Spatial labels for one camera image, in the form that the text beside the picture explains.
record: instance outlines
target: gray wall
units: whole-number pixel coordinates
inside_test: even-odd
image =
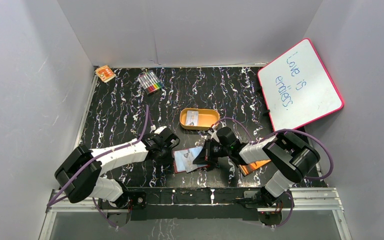
[[[92,73],[56,0],[0,1],[0,240],[38,238]]]
[[[269,62],[304,36],[322,0],[58,0],[94,65]]]
[[[352,236],[384,239],[384,1],[324,0],[305,37],[345,100],[307,129],[335,158],[328,180]]]

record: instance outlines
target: small orange box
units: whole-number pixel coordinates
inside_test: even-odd
[[[96,69],[95,73],[104,83],[116,77],[116,75],[108,65],[101,66],[100,68]]]
[[[186,125],[186,116],[188,111],[198,112],[198,125]],[[220,119],[220,115],[213,109],[185,108],[180,112],[180,126],[188,130],[208,130],[214,123]]]

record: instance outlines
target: black and white marbled surface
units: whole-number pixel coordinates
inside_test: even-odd
[[[146,95],[137,80],[144,71],[154,71],[164,89]],[[81,144],[91,149],[119,145],[136,138],[145,123],[146,104],[154,124],[168,126],[181,142],[174,150],[204,143],[203,131],[185,130],[180,126],[184,108],[215,109],[220,117],[240,121],[254,138],[272,132],[263,96],[259,88],[258,67],[184,67],[184,68],[115,68],[116,78],[107,83],[97,81],[89,108]],[[231,127],[244,142],[245,131],[233,122]],[[175,173],[173,164],[160,165],[155,160],[129,164],[107,172],[108,178],[123,181],[128,187],[258,187],[276,172],[269,163],[243,176],[231,160],[220,158],[213,169],[201,168],[191,173]],[[314,169],[311,176],[317,176]],[[323,182],[303,181],[297,187],[324,187]]]

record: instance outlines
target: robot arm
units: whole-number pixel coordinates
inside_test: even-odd
[[[210,139],[194,164],[213,164],[229,157],[237,165],[271,159],[278,171],[252,197],[239,203],[272,206],[294,183],[300,183],[319,162],[319,153],[293,132],[278,133],[263,141],[241,143],[229,127],[210,130]]]
[[[88,149],[80,145],[57,169],[55,178],[61,186],[64,186],[86,162],[112,150],[88,165],[64,192],[71,203],[78,203],[87,197],[95,197],[114,202],[121,207],[137,193],[129,193],[122,183],[100,176],[112,169],[148,159],[173,162],[171,152],[178,141],[179,138],[169,128],[160,127],[153,133],[145,134],[139,142],[133,139],[128,143],[100,149]]]

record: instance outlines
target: whiteboard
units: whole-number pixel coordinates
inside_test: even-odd
[[[310,39],[258,71],[273,129],[296,129],[344,106]]]

